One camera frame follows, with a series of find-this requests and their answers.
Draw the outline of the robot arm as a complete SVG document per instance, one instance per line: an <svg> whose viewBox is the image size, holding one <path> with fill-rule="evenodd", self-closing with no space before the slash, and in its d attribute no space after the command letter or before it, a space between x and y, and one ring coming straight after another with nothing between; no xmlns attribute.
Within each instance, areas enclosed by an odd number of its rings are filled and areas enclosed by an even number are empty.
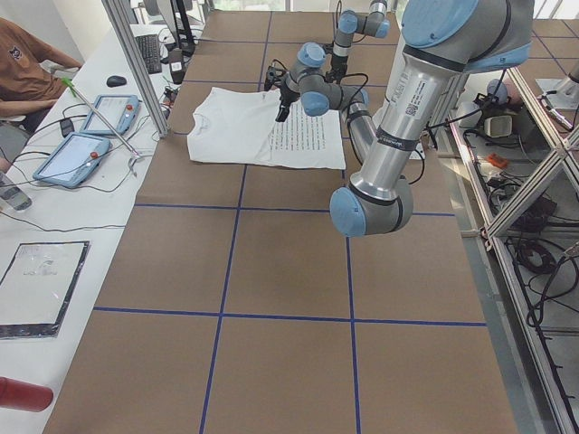
<svg viewBox="0 0 579 434"><path fill-rule="evenodd" d="M304 43L294 65L280 78L280 107L276 117L284 122L291 104L300 101L310 117L319 117L330 110L341 114L359 163L364 163L375 139L376 127L367 109L363 86L348 86L326 81L321 67L326 61L323 47L315 42Z"/></svg>
<svg viewBox="0 0 579 434"><path fill-rule="evenodd" d="M505 70L530 53L531 1L411 1L404 10L403 69L380 124L362 102L344 112L361 168L330 199L347 237L398 231L413 197L403 169L449 81L462 73Z"/></svg>

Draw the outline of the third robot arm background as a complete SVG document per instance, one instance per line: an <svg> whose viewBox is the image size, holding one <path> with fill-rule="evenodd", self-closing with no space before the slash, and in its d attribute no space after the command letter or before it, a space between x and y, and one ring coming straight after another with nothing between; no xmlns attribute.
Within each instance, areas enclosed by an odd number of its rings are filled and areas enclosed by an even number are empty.
<svg viewBox="0 0 579 434"><path fill-rule="evenodd" d="M562 79L536 79L540 100L547 109L572 110L578 107L578 63Z"/></svg>

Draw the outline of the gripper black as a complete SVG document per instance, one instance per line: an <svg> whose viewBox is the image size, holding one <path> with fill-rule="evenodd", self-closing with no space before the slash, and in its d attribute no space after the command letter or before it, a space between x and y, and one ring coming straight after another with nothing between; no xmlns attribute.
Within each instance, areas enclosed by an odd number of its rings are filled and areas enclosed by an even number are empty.
<svg viewBox="0 0 579 434"><path fill-rule="evenodd" d="M326 82L339 84L347 74L348 56L331 54L330 70L326 73Z"/></svg>
<svg viewBox="0 0 579 434"><path fill-rule="evenodd" d="M290 114L290 105L300 98L299 86L291 77L284 77L280 85L280 107L276 121L285 122Z"/></svg>

